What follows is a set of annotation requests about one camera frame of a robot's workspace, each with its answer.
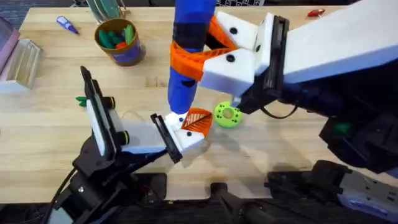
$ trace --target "orange object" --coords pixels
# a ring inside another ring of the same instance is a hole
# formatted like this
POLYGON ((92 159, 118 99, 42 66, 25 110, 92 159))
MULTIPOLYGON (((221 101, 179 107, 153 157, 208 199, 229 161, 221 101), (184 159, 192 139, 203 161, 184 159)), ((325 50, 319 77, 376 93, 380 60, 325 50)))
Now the orange object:
POLYGON ((188 78, 200 81, 203 76, 203 66, 206 60, 237 49, 232 40, 229 39, 220 25, 218 25, 215 16, 211 19, 208 32, 224 46, 227 46, 227 48, 191 53, 184 50, 176 42, 172 42, 170 45, 170 65, 175 71, 188 78))
POLYGON ((179 74, 200 81, 203 76, 203 66, 206 60, 233 50, 234 49, 224 48, 190 53, 173 41, 170 45, 170 65, 179 74))
POLYGON ((215 16, 211 18, 210 25, 209 25, 209 31, 208 33, 212 35, 218 42, 222 43, 224 46, 227 48, 231 48, 233 50, 236 50, 236 46, 232 40, 229 39, 229 37, 225 34, 223 29, 218 25, 217 19, 215 16))
POLYGON ((208 134, 213 117, 210 111, 200 108, 190 108, 181 129, 208 134))
POLYGON ((308 17, 320 17, 325 11, 325 9, 314 9, 308 13, 308 17))
POLYGON ((116 49, 121 49, 125 46, 127 46, 127 44, 125 42, 120 42, 120 43, 116 44, 116 49))

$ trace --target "wooden table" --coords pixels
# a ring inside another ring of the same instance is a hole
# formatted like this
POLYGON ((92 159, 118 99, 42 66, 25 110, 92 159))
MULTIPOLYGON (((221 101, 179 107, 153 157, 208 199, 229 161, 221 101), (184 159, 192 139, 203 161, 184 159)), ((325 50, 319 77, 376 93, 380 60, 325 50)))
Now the wooden table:
MULTIPOLYGON (((311 19, 316 7, 224 7, 255 24, 266 12, 290 19, 292 29, 311 19)), ((340 7, 326 7, 326 14, 340 7)), ((0 95, 0 203, 48 202, 72 168, 91 128, 83 108, 74 99, 83 95, 80 65, 99 81, 105 95, 116 97, 124 118, 147 121, 152 113, 167 114, 169 43, 174 9, 131 8, 147 48, 139 65, 116 66, 93 40, 96 21, 88 8, 32 8, 21 27, 44 52, 34 88, 27 93, 0 95), (63 15, 81 36, 65 31, 56 22, 63 15)), ((229 96, 199 88, 194 106, 212 110, 229 96)), ((269 109, 286 114, 291 106, 273 103, 269 109)), ((205 198, 212 182, 227 182, 239 197, 266 197, 262 186, 272 170, 310 170, 319 159, 339 162, 318 137, 326 119, 298 110, 289 119, 271 119, 261 112, 244 116, 236 129, 213 125, 207 143, 174 165, 168 156, 141 172, 165 172, 169 199, 205 198)), ((372 177, 376 175, 363 171, 372 177)), ((377 179, 398 185, 386 174, 377 179)))

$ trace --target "cup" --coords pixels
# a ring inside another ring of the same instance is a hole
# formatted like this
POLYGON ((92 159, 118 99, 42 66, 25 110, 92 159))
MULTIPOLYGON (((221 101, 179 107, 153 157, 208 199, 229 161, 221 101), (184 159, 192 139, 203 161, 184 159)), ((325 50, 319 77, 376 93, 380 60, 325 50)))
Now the cup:
POLYGON ((145 56, 145 47, 141 44, 138 31, 134 24, 125 19, 111 19, 103 22, 95 30, 95 42, 99 47, 118 65, 131 66, 139 63, 145 56), (109 49, 101 45, 99 34, 100 30, 105 32, 114 31, 117 34, 124 32, 124 28, 131 25, 134 31, 132 42, 121 49, 109 49))

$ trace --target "screw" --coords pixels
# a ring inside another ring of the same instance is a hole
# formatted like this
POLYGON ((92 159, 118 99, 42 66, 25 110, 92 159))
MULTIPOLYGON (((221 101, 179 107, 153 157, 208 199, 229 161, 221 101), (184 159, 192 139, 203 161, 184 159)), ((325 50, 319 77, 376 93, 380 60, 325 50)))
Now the screw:
POLYGON ((227 55, 226 56, 226 60, 228 61, 228 62, 234 62, 235 61, 235 57, 234 57, 234 55, 231 55, 231 54, 229 54, 229 55, 227 55))
POLYGON ((237 34, 238 30, 235 27, 232 27, 232 28, 229 29, 229 32, 232 33, 232 34, 237 34))

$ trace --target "blue cylinder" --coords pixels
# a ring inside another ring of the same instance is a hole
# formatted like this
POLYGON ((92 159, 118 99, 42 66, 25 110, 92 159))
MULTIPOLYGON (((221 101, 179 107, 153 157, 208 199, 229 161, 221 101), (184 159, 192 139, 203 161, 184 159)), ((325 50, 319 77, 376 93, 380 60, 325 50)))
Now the blue cylinder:
MULTIPOLYGON (((173 40, 189 52, 201 52, 205 46, 208 26, 213 17, 216 0, 176 0, 173 40)), ((170 68, 168 99, 170 109, 186 113, 198 83, 170 68)))

